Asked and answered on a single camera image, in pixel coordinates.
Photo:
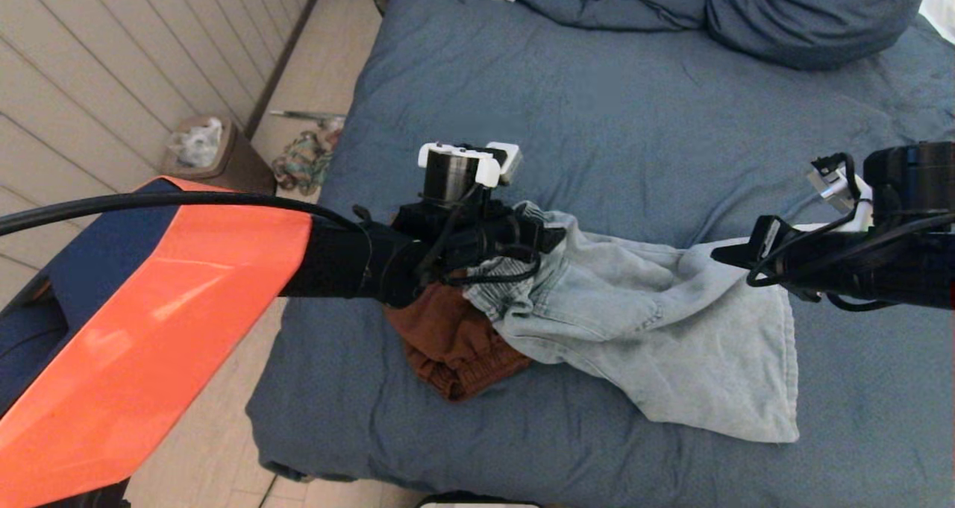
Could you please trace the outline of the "light blue denim shorts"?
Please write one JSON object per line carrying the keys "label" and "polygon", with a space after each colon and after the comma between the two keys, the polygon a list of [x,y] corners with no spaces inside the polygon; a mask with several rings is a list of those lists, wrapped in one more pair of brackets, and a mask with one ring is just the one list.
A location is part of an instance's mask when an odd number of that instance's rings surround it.
{"label": "light blue denim shorts", "polygon": [[530,264],[472,268],[464,297],[512,348],[610,382],[648,420],[749,442],[794,443],[798,429],[795,315],[784,289],[746,284],[712,258],[716,244],[678,249],[580,229],[576,216],[529,201],[520,216],[563,231]]}

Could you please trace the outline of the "rust brown garment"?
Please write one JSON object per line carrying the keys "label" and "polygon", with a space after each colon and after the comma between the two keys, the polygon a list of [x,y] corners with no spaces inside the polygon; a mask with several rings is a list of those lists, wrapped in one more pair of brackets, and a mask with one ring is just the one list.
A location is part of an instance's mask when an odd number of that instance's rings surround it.
{"label": "rust brown garment", "polygon": [[383,311],[417,378],[451,403],[474,398],[533,364],[460,288],[434,283],[408,307]]}

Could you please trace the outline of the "colourful crumpled cloth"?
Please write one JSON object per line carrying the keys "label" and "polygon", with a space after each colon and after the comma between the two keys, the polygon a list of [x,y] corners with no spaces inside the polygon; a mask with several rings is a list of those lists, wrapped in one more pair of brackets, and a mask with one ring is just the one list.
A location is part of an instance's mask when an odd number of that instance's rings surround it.
{"label": "colourful crumpled cloth", "polygon": [[278,187],[305,198],[318,194],[330,171],[341,133],[340,128],[300,133],[272,161]]}

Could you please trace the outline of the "blue bed sheet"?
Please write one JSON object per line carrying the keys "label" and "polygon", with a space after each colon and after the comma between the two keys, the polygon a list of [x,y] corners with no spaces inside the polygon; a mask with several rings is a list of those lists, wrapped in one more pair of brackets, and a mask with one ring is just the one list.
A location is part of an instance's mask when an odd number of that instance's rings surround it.
{"label": "blue bed sheet", "polygon": [[[955,45],[917,16],[881,53],[795,72],[699,32],[564,28],[495,0],[389,0],[321,202],[388,219],[430,141],[521,146],[504,199],[689,246],[762,213],[826,222],[809,161],[955,139]],[[951,508],[953,315],[795,301],[799,441],[648,422],[610,383],[536,365],[452,404],[373,301],[294,298],[246,412],[260,464],[575,508]]]}

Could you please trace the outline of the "grey metal rod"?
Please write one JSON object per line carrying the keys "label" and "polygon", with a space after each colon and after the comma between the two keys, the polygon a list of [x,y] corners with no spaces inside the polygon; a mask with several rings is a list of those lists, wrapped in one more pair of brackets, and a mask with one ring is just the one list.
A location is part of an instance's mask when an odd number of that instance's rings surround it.
{"label": "grey metal rod", "polygon": [[345,115],[336,113],[311,113],[310,111],[299,110],[270,110],[269,115],[284,119],[311,122],[318,128],[331,131],[338,130],[338,128],[343,128],[345,120],[347,119]]}

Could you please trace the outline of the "white pillow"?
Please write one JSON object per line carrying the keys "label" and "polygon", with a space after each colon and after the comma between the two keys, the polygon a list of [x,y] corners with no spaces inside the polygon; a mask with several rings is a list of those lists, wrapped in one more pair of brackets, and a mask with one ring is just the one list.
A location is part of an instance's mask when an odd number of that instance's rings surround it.
{"label": "white pillow", "polygon": [[955,0],[922,0],[918,14],[923,16],[942,38],[955,45]]}

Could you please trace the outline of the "blue pillow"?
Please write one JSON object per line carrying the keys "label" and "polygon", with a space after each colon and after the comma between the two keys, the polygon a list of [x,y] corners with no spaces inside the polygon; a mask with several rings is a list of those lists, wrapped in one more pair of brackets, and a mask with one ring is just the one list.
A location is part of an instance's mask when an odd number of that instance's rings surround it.
{"label": "blue pillow", "polygon": [[722,45],[792,69],[828,70],[901,38],[922,0],[707,0],[707,32]]}

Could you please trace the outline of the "brown trash bin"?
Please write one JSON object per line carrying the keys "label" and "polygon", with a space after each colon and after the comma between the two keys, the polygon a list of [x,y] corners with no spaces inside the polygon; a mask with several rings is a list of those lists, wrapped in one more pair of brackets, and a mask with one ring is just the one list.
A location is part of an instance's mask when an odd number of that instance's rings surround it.
{"label": "brown trash bin", "polygon": [[205,168],[180,166],[174,161],[174,155],[165,148],[161,174],[233,191],[273,195],[277,183],[272,168],[231,119],[216,117],[224,124],[224,133],[213,165]]}

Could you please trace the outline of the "white plastic bin bag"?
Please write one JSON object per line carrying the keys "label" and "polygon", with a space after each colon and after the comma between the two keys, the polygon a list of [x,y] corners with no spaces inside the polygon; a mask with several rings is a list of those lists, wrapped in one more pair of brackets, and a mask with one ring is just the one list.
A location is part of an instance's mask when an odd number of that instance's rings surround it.
{"label": "white plastic bin bag", "polygon": [[224,124],[215,116],[196,116],[184,121],[165,141],[174,161],[187,168],[213,165],[219,152]]}

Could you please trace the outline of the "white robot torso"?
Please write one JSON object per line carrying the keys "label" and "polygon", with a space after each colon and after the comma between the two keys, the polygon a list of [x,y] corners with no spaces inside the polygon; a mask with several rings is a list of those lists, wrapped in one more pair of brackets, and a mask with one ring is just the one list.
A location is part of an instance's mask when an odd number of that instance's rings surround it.
{"label": "white robot torso", "polygon": [[509,501],[474,495],[431,495],[420,500],[415,508],[543,508],[527,501]]}

